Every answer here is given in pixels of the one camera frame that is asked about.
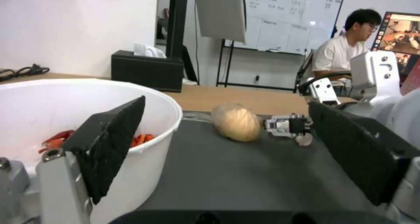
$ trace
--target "man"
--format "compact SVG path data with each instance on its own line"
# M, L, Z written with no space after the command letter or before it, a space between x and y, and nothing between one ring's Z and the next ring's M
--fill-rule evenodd
M328 40L315 51L312 61L315 77L350 70L350 59L368 51L364 42L378 29L381 21L380 14L371 9L351 13L346 20L345 34ZM347 76L329 78L337 96L348 96L346 78L351 79Z

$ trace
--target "black hair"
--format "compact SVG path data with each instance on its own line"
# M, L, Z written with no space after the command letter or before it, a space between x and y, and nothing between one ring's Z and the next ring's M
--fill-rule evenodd
M380 25L382 17L379 13L372 9L358 9L351 13L346 20L345 29L348 31L353 27L354 23L363 25L369 23L372 25Z

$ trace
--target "screw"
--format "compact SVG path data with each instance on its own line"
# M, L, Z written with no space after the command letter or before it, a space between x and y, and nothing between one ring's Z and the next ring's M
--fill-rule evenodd
M50 150L48 152L44 152L42 155L42 161L44 163L52 161L56 158L64 157L66 154L64 153L64 150L62 148Z
M12 166L10 165L10 161L7 158L0 158L0 170L4 170L9 172L12 170Z

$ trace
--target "white t-shirt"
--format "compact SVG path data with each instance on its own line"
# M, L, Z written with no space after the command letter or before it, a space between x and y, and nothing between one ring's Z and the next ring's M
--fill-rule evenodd
M328 40L314 52L312 71L350 70L350 59L368 50L361 42L356 43L355 46L350 46L344 35L335 37ZM332 81L331 84L333 86L343 86L345 82L346 79L341 78L340 80Z

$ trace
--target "black foam pad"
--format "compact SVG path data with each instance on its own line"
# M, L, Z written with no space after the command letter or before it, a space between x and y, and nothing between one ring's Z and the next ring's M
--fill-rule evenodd
M378 121L309 103L316 134L374 205L389 203L420 151Z
M108 112L89 117L63 144L77 157L83 180L94 204L108 193L127 156L144 112L140 97Z

